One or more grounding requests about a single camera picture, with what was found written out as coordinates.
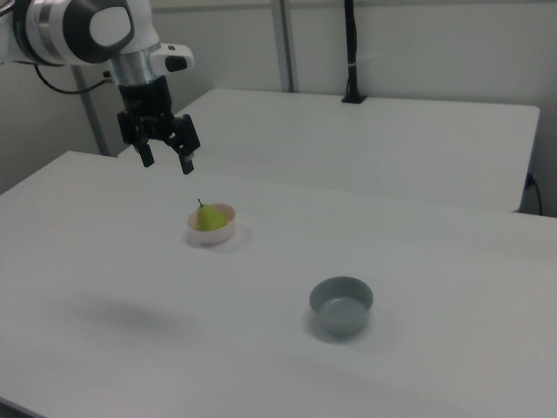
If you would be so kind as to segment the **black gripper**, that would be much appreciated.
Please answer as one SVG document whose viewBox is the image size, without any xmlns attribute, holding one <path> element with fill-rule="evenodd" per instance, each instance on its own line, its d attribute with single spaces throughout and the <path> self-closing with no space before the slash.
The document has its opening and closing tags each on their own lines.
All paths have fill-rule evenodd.
<svg viewBox="0 0 557 418">
<path fill-rule="evenodd" d="M 117 115 L 122 140 L 135 149 L 143 166 L 154 164 L 148 136 L 169 136 L 164 142 L 178 155 L 183 174 L 190 174 L 200 141 L 190 115 L 174 117 L 166 77 L 118 89 L 124 102 L 124 110 Z"/>
</svg>

